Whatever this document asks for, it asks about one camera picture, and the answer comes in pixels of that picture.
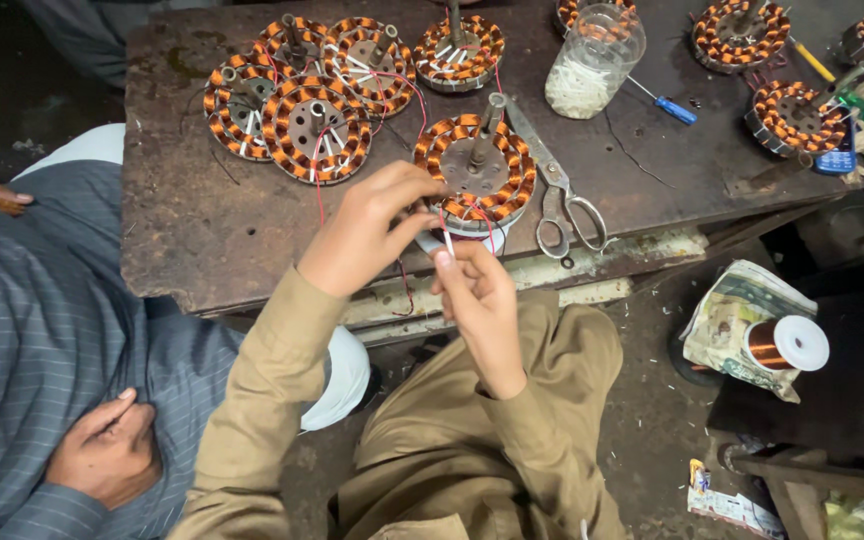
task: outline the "workbench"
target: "workbench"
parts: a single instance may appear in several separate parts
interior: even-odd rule
[[[819,0],[789,4],[792,34],[841,74],[842,66],[832,61],[827,46],[838,43],[842,31],[864,16],[864,4],[839,3],[834,9]],[[506,37],[499,70],[502,90],[531,119],[569,173],[577,194],[602,213],[610,235],[630,238],[772,213],[860,188],[803,171],[771,193],[730,196],[727,183],[748,180],[780,160],[764,150],[744,125],[742,117],[752,95],[747,83],[740,76],[703,68],[691,55],[690,12],[698,16],[705,6],[704,0],[640,2],[637,9],[648,45],[632,71],[656,94],[687,108],[690,101],[700,104],[695,110],[698,122],[686,126],[626,83],[606,109],[614,135],[604,113],[587,121],[570,120],[546,103],[546,74],[563,42],[552,23],[551,0],[486,0],[463,11],[501,28]],[[394,24],[410,46],[430,22],[445,18],[442,5],[425,0],[287,1],[162,12],[134,31],[127,41],[122,275],[135,294],[170,294],[186,313],[258,307],[318,230],[315,186],[288,177],[272,163],[232,155],[213,139],[202,113],[202,87],[212,69],[231,55],[248,52],[259,32],[286,13],[326,25],[347,17],[376,18]],[[822,84],[790,48],[785,56],[788,64],[774,69],[774,77]],[[464,113],[481,114],[497,82],[461,95],[423,90],[431,125]],[[413,100],[387,123],[406,141],[413,141],[422,122],[420,106]],[[620,150],[616,137],[642,166],[676,188],[643,173]],[[321,190],[326,215],[335,212],[350,186],[393,160],[411,162],[412,153],[390,132],[380,132],[365,165],[352,179]],[[507,260],[540,253],[536,227],[545,184],[537,178],[535,185],[533,200],[509,232]],[[579,245],[573,245],[573,252],[588,251]],[[402,259],[410,274],[427,275],[432,268],[415,245]],[[617,262],[606,277],[667,264],[640,262]],[[398,268],[389,268],[383,277],[398,273]]]

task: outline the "floor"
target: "floor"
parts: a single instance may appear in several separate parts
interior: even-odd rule
[[[13,0],[0,2],[0,182],[87,129],[123,118],[121,95],[81,78],[21,7]],[[703,428],[715,390],[679,378],[666,353],[667,338],[688,322],[717,269],[732,258],[771,266],[762,244],[752,242],[606,310],[622,335],[625,362],[608,396],[599,462],[630,538],[755,538],[686,510],[682,486],[692,458],[712,469],[714,489],[736,493],[746,482],[717,466],[719,438]],[[385,381],[369,411],[407,375],[404,366],[411,361],[403,359],[413,345],[372,351]],[[306,433],[289,452],[283,492],[296,538],[325,538],[326,501],[352,473],[355,443],[367,414]]]

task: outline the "person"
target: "person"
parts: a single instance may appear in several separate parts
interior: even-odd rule
[[[447,187],[396,162],[350,187],[247,334],[198,448],[169,538],[290,537],[282,460],[298,403],[322,387],[330,328],[349,296],[439,216],[402,209]],[[615,326],[554,291],[518,299],[478,242],[434,251],[443,316],[460,339],[421,364],[368,420],[355,475],[328,505],[331,537],[625,538],[595,452],[622,350]]]
[[[123,124],[92,129],[0,185],[0,206],[22,211],[0,211],[3,540],[164,536],[243,338],[126,288],[124,134]],[[367,359],[329,365],[358,378],[330,379],[326,394],[364,389]],[[323,397],[303,421],[326,402],[313,423],[356,406]]]

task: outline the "scissors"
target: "scissors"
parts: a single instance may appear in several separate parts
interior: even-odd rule
[[[569,175],[566,174],[566,171],[563,170],[556,158],[546,148],[546,144],[539,138],[535,128],[532,127],[532,124],[522,113],[519,105],[511,99],[507,99],[505,109],[509,115],[511,125],[515,128],[515,134],[529,145],[529,154],[536,162],[538,174],[548,187],[545,190],[545,196],[542,198],[542,218],[538,221],[538,227],[535,229],[535,239],[538,241],[538,247],[552,259],[560,260],[564,258],[569,253],[568,230],[571,229],[574,231],[575,236],[579,240],[582,240],[582,243],[588,249],[594,252],[606,249],[610,240],[602,214],[599,213],[599,210],[588,199],[575,194],[569,181]],[[564,214],[559,204],[565,209]],[[575,216],[572,213],[573,207],[582,209],[592,219],[595,230],[599,235],[599,244],[597,246],[591,244],[589,240],[586,240],[586,236],[582,234],[582,230],[579,229],[579,225],[576,223]],[[542,229],[546,223],[555,226],[558,231],[558,243],[549,245],[543,240]]]

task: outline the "gray striped shirt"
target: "gray striped shirt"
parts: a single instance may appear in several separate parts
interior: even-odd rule
[[[153,538],[178,521],[198,441],[221,402],[241,335],[142,300],[119,275],[120,166],[82,160],[11,187],[35,196],[0,212],[0,538]],[[83,413],[126,387],[155,405],[162,480],[110,512],[42,483]]]

